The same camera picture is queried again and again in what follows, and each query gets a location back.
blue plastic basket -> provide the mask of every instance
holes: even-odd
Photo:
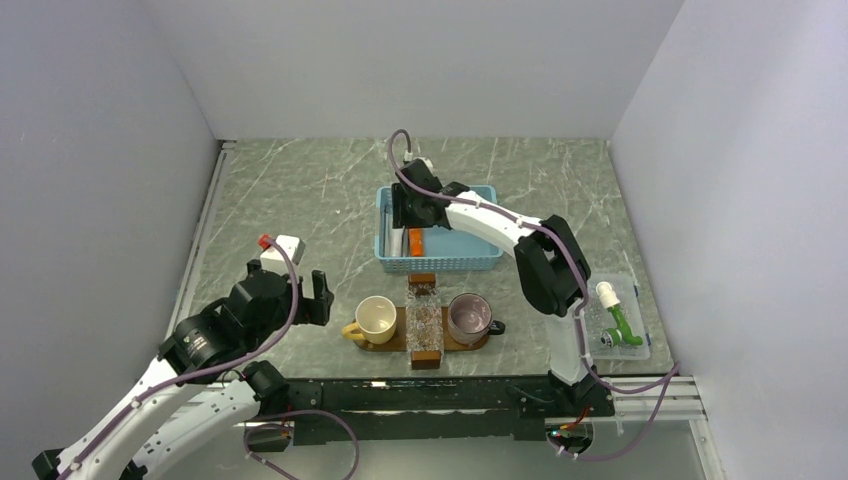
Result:
[[[497,203],[495,189],[490,185],[471,185],[471,190],[486,200]],[[387,257],[384,255],[386,213],[391,212],[390,187],[377,190],[377,237],[374,255],[388,273],[445,272],[456,270],[491,270],[503,250],[470,233],[441,227],[425,228],[423,257]]]

mug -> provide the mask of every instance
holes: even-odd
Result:
[[[501,335],[506,331],[503,322],[492,320],[492,307],[480,295],[463,293],[448,306],[448,333],[463,345],[473,345],[489,335]]]
[[[342,328],[343,337],[379,345],[391,340],[397,329],[395,304],[386,297],[373,296],[359,302],[355,318],[355,323]]]

green object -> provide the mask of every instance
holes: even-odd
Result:
[[[622,342],[634,347],[642,345],[642,337],[633,335],[633,332],[630,330],[630,325],[627,323],[627,319],[624,318],[624,312],[621,311],[620,303],[611,306],[607,309],[607,311],[610,312],[612,318],[615,320],[616,328],[608,328],[604,330],[605,334],[601,337],[602,342],[607,344],[609,347],[620,345]]]

white block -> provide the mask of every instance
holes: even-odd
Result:
[[[300,258],[306,249],[306,244],[301,239],[288,235],[277,235],[276,242],[286,252],[292,263],[295,265],[300,263]],[[268,247],[267,250],[262,252],[262,255],[259,255],[259,262],[262,264],[262,270],[274,272],[277,275],[289,273],[288,268],[286,268],[286,261],[274,247]]]

red cap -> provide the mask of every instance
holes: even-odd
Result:
[[[268,250],[268,248],[271,246],[270,240],[271,240],[271,235],[268,235],[267,233],[263,233],[262,236],[259,237],[259,241],[257,241],[256,243],[258,243],[259,246],[262,247],[262,250]]]

